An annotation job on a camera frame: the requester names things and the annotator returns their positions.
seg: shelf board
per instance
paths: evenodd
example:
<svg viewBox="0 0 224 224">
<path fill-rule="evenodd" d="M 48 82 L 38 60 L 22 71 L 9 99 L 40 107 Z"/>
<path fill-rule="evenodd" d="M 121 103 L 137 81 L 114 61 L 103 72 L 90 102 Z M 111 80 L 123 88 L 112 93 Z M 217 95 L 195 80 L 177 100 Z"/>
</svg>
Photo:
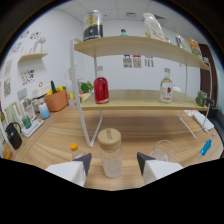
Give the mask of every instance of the shelf board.
<svg viewBox="0 0 224 224">
<path fill-rule="evenodd" d="M 97 38 L 75 44 L 74 50 L 91 57 L 110 55 L 153 56 L 210 71 L 203 61 L 187 50 L 146 37 L 112 36 Z"/>
<path fill-rule="evenodd" d="M 32 59 L 40 59 L 43 58 L 44 56 L 48 55 L 48 53 L 34 53 L 34 54 L 24 54 L 21 56 L 21 58 L 19 59 L 19 62 L 22 61 L 28 61 L 28 60 L 32 60 Z"/>
<path fill-rule="evenodd" d="M 160 103 L 159 96 L 159 90 L 109 90 L 108 103 L 96 104 L 92 94 L 81 106 L 82 110 L 208 110 L 184 93 L 174 91 L 170 104 Z"/>
</svg>

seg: potted plant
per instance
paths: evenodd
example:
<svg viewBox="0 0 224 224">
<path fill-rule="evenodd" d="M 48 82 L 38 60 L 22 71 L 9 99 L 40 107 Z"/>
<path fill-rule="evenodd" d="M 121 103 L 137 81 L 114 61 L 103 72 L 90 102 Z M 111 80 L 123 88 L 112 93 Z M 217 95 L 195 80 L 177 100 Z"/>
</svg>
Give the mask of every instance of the potted plant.
<svg viewBox="0 0 224 224">
<path fill-rule="evenodd" d="M 80 82 L 81 84 L 81 91 L 83 93 L 90 93 L 93 91 L 93 85 L 91 84 L 90 81 L 85 82 Z"/>
</svg>

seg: ceiling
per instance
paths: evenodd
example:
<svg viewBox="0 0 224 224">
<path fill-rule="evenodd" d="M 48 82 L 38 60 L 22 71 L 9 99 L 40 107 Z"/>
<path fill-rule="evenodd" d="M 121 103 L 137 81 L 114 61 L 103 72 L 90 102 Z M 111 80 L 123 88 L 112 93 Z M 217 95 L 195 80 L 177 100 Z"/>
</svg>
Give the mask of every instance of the ceiling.
<svg viewBox="0 0 224 224">
<path fill-rule="evenodd" d="M 161 26 L 170 30 L 177 29 L 184 37 L 191 37 L 200 44 L 209 45 L 192 23 L 178 12 L 153 0 L 71 0 L 55 9 L 72 15 L 81 23 L 83 23 L 84 15 L 93 9 L 100 10 L 103 21 L 118 19 L 144 21 L 143 13 L 149 12 L 158 16 L 156 18 Z M 127 12 L 135 13 L 136 16 L 127 17 Z"/>
</svg>

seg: wooden tabletop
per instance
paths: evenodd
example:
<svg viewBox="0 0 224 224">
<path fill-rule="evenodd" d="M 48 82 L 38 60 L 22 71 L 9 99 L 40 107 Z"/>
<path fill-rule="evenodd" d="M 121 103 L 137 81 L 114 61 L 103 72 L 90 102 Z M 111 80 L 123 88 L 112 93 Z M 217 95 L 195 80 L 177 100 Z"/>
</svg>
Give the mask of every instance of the wooden tabletop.
<svg viewBox="0 0 224 224">
<path fill-rule="evenodd" d="M 183 167 L 219 159 L 223 150 L 221 139 L 215 129 L 209 134 L 202 132 L 195 140 L 180 121 L 180 111 L 161 110 L 117 110 L 103 111 L 100 130 L 115 128 L 122 136 L 123 168 L 122 176 L 110 179 L 104 174 L 99 145 L 96 140 L 89 148 L 83 135 L 76 106 L 66 106 L 59 112 L 50 114 L 44 124 L 30 137 L 22 136 L 22 146 L 13 150 L 13 160 L 46 169 L 49 165 L 72 160 L 69 145 L 76 142 L 80 150 L 92 154 L 85 188 L 121 190 L 144 186 L 137 161 L 137 152 L 149 155 L 160 140 L 170 140 L 177 146 L 173 162 Z M 99 121 L 98 111 L 83 112 L 90 138 Z M 184 121 L 197 134 L 200 131 L 195 120 L 183 113 Z M 212 133 L 216 134 L 211 148 L 205 154 L 200 151 Z"/>
</svg>

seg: orange basket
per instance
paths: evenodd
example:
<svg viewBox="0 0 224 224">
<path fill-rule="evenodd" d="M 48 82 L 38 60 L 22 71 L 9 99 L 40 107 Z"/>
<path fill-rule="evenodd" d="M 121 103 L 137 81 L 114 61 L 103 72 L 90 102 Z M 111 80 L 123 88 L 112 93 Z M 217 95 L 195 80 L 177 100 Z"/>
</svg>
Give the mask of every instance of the orange basket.
<svg viewBox="0 0 224 224">
<path fill-rule="evenodd" d="M 63 90 L 52 95 L 45 95 L 44 100 L 49 111 L 59 111 L 68 105 L 67 92 Z"/>
</svg>

